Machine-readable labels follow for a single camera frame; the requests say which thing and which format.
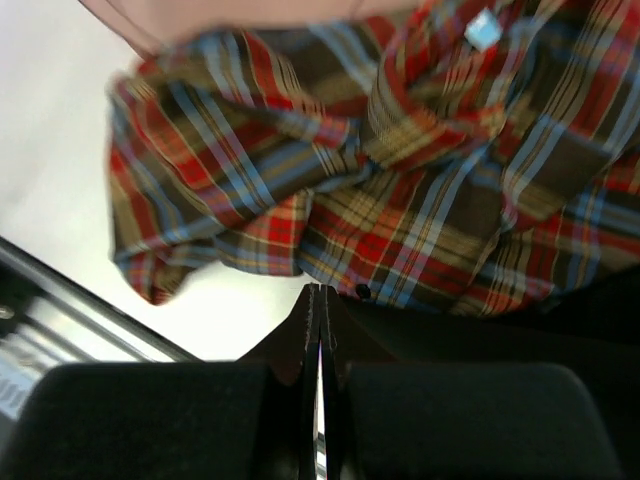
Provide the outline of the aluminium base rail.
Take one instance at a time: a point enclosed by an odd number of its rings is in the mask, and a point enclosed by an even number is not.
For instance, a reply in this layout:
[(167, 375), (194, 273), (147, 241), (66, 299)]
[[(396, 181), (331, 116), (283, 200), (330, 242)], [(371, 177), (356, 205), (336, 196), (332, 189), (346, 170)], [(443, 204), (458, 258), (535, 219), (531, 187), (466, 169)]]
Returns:
[(199, 358), (6, 239), (1, 240), (1, 421), (66, 363)]

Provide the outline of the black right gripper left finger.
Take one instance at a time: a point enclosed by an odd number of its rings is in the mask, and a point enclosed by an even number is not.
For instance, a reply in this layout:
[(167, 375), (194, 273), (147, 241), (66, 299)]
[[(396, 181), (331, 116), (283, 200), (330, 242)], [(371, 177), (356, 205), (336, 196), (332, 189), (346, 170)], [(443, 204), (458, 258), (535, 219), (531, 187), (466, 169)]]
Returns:
[(312, 479), (319, 289), (236, 361), (68, 364), (40, 380), (5, 479)]

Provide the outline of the pink plastic basin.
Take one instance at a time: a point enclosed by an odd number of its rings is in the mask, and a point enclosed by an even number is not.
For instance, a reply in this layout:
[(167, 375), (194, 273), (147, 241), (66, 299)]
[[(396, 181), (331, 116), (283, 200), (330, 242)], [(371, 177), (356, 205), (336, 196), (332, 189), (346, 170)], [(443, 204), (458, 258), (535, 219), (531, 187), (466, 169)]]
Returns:
[(217, 27), (284, 28), (393, 13), (408, 0), (85, 0), (81, 3), (139, 56)]

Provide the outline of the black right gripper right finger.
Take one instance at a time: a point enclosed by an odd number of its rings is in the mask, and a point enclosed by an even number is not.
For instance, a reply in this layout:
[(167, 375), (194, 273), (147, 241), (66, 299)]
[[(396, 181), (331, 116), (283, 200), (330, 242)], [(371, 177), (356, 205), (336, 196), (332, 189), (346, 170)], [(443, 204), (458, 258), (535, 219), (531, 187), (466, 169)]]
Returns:
[(584, 383), (546, 363), (402, 362), (317, 290), (330, 479), (621, 479)]

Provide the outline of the red plaid shirt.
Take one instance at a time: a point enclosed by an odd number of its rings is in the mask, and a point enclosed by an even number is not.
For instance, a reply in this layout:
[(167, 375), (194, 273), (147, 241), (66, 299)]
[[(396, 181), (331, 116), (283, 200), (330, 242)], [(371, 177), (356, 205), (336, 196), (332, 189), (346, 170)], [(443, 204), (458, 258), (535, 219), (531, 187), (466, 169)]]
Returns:
[(111, 93), (113, 260), (493, 316), (639, 263), (639, 5), (428, 1), (203, 33)]

